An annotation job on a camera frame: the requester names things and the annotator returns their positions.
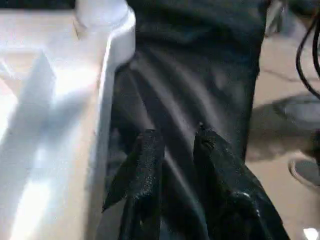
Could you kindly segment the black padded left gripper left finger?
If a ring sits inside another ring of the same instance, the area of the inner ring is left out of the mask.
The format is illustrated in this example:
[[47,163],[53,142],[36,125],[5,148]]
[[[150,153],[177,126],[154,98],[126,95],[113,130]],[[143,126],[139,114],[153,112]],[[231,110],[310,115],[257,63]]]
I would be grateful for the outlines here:
[[162,163],[165,146],[153,129],[142,132],[116,172],[103,210],[124,202],[119,240],[158,240],[161,225]]

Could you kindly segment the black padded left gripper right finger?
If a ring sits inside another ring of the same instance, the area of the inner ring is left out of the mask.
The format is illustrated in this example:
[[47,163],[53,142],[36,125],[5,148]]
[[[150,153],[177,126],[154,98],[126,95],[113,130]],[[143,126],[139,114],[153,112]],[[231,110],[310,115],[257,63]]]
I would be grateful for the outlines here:
[[200,125],[193,162],[213,240],[288,240],[283,221],[241,156],[214,130]]

